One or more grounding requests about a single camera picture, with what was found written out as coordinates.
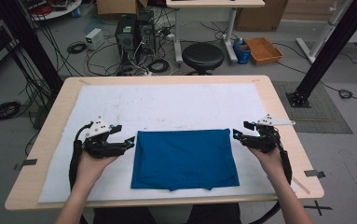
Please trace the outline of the thin wooden strip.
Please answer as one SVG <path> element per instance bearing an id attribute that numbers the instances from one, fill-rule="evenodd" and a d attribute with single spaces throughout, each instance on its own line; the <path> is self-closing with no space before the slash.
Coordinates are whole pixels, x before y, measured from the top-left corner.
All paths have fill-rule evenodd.
<path id="1" fill-rule="evenodd" d="M 301 190 L 306 192 L 308 195 L 311 194 L 310 189 L 308 189 L 299 179 L 295 178 L 294 176 L 292 177 L 292 181 L 299 187 Z"/>

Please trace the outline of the black tape strip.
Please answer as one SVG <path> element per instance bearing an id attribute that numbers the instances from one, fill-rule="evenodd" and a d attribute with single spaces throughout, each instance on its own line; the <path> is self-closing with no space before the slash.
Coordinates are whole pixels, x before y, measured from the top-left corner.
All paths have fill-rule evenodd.
<path id="1" fill-rule="evenodd" d="M 36 165 L 37 159 L 24 160 L 22 163 L 17 163 L 14 166 L 14 170 L 20 171 L 23 166 Z"/>
<path id="2" fill-rule="evenodd" d="M 316 176 L 317 178 L 324 178 L 325 177 L 325 174 L 323 171 L 317 171 L 317 170 L 307 170 L 307 171 L 304 171 L 305 175 L 307 177 L 310 177 L 310 176 Z"/>

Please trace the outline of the person's right hand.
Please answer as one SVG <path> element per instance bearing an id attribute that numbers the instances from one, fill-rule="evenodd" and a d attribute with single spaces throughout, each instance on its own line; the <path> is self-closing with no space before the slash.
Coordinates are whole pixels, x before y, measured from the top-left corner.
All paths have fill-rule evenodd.
<path id="1" fill-rule="evenodd" d="M 280 151 L 277 148 L 272 149 L 268 153 L 263 153 L 259 149 L 251 147 L 249 150 L 259 160 L 260 165 L 267 174 L 271 183 L 277 183 L 278 181 L 283 181 L 286 179 L 282 167 Z"/>

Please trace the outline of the orange shallow tray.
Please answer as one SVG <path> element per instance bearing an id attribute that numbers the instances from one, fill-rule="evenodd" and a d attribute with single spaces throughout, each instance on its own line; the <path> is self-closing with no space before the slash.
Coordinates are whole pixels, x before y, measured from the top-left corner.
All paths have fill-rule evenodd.
<path id="1" fill-rule="evenodd" d="M 245 42 L 256 65 L 275 63 L 283 57 L 281 51 L 266 37 L 247 38 Z"/>

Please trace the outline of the black round stool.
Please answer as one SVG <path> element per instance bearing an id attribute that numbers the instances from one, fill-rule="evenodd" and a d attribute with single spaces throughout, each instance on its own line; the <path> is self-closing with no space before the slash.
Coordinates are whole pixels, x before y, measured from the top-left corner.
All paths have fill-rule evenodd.
<path id="1" fill-rule="evenodd" d="M 182 52 L 183 62 L 193 69 L 189 75 L 209 75 L 225 60 L 224 52 L 217 46 L 197 43 L 186 47 Z"/>

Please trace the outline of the white power supply box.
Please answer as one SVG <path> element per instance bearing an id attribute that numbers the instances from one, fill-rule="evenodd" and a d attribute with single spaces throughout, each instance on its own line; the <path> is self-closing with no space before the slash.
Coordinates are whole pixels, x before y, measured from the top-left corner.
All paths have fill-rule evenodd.
<path id="1" fill-rule="evenodd" d="M 94 28 L 85 36 L 88 48 L 96 50 L 104 43 L 103 31 L 99 28 Z"/>

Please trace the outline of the white table mat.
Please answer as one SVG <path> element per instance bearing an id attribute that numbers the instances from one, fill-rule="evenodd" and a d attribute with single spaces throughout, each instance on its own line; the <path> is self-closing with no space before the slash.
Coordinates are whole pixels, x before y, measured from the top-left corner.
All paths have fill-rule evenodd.
<path id="1" fill-rule="evenodd" d="M 219 196 L 255 196 L 274 193 L 252 153 L 232 136 L 244 121 L 258 121 L 267 111 L 253 83 L 101 85 L 81 88 L 62 138 L 48 168 L 39 200 L 62 203 L 70 191 L 68 167 L 75 138 L 84 138 L 82 126 L 98 117 L 122 130 L 112 142 L 135 137 L 135 147 L 106 168 L 89 200 L 141 201 Z M 230 142 L 240 184 L 207 189 L 133 189 L 131 185 L 137 133 L 230 130 Z"/>

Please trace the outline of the white metal stand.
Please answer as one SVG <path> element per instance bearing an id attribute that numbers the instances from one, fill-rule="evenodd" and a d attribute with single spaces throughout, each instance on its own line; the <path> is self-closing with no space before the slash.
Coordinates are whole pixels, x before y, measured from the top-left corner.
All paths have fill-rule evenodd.
<path id="1" fill-rule="evenodd" d="M 338 2 L 334 1 L 334 4 L 330 7 L 333 14 L 330 19 L 326 22 L 321 34 L 318 36 L 317 40 L 309 47 L 302 38 L 297 38 L 295 41 L 297 45 L 301 48 L 306 58 L 310 63 L 314 63 L 317 55 L 320 53 L 322 46 L 328 40 L 330 35 L 334 32 L 336 26 L 338 25 L 339 18 L 343 15 L 344 11 L 350 5 L 351 0 L 341 0 Z"/>

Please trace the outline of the person's left hand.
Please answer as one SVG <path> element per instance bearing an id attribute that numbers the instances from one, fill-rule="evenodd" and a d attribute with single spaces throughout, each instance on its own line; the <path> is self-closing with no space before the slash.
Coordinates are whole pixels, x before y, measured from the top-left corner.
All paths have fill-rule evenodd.
<path id="1" fill-rule="evenodd" d="M 91 191 L 104 169 L 116 159 L 117 157 L 97 159 L 91 157 L 88 152 L 83 152 L 76 172 L 74 190 L 82 192 Z"/>

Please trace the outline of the white-legged wooden desk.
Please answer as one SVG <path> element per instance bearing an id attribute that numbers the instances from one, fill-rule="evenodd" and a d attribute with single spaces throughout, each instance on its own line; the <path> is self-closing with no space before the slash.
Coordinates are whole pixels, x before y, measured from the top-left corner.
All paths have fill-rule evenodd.
<path id="1" fill-rule="evenodd" d="M 234 22 L 240 8 L 263 7 L 264 0 L 166 0 L 166 6 L 174 11 L 173 48 L 175 61 L 183 63 L 181 23 L 201 21 L 226 21 L 227 29 L 222 34 L 221 41 L 227 51 L 228 61 L 234 64 L 238 61 L 231 42 Z"/>

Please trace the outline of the blue t-shirt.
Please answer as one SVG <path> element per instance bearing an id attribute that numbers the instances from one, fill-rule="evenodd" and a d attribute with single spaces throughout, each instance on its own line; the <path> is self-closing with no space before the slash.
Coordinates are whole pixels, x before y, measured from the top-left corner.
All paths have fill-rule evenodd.
<path id="1" fill-rule="evenodd" d="M 240 184 L 230 130 L 139 132 L 133 189 L 207 189 Z"/>

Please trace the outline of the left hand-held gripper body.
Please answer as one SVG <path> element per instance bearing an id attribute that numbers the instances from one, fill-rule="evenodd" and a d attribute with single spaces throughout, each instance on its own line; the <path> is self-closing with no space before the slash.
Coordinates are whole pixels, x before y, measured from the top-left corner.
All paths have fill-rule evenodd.
<path id="1" fill-rule="evenodd" d="M 117 157 L 125 153 L 126 150 L 117 147 L 118 143 L 107 142 L 108 137 L 111 135 L 109 133 L 110 125 L 113 124 L 108 124 L 101 117 L 98 117 L 90 124 L 89 130 L 85 133 L 83 149 L 87 151 L 91 157 L 100 159 Z"/>

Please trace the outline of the black computer tower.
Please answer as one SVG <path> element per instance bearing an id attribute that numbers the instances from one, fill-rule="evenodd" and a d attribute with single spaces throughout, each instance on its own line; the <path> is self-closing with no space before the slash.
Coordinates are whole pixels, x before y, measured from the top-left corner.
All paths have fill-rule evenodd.
<path id="1" fill-rule="evenodd" d="M 123 14 L 120 17 L 115 36 L 121 62 L 123 64 L 132 64 L 134 60 L 134 51 L 137 48 L 135 14 Z"/>
<path id="2" fill-rule="evenodd" d="M 154 12 L 143 10 L 137 17 L 140 49 L 143 54 L 153 54 L 156 49 Z"/>

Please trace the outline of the black metal frame post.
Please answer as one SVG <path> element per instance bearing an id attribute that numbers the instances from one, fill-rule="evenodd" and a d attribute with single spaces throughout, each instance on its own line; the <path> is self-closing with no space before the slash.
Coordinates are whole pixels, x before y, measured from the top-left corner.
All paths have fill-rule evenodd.
<path id="1" fill-rule="evenodd" d="M 57 95 L 62 88 L 63 81 L 28 22 L 20 3 L 17 0 L 0 0 L 0 14 L 47 82 L 50 91 Z"/>
<path id="2" fill-rule="evenodd" d="M 304 105 L 315 87 L 319 84 L 326 71 L 336 59 L 340 51 L 357 31 L 357 0 L 351 0 L 350 5 L 339 18 L 338 25 L 328 40 L 322 46 L 314 63 L 299 83 L 298 87 L 288 94 L 288 100 L 293 107 Z"/>

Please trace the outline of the blue box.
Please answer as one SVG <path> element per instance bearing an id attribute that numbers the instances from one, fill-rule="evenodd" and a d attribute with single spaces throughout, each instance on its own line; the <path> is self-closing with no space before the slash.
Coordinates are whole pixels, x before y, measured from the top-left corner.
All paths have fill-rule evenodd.
<path id="1" fill-rule="evenodd" d="M 251 49 L 242 38 L 235 40 L 233 50 L 238 59 L 238 64 L 247 64 L 249 62 L 251 58 Z"/>

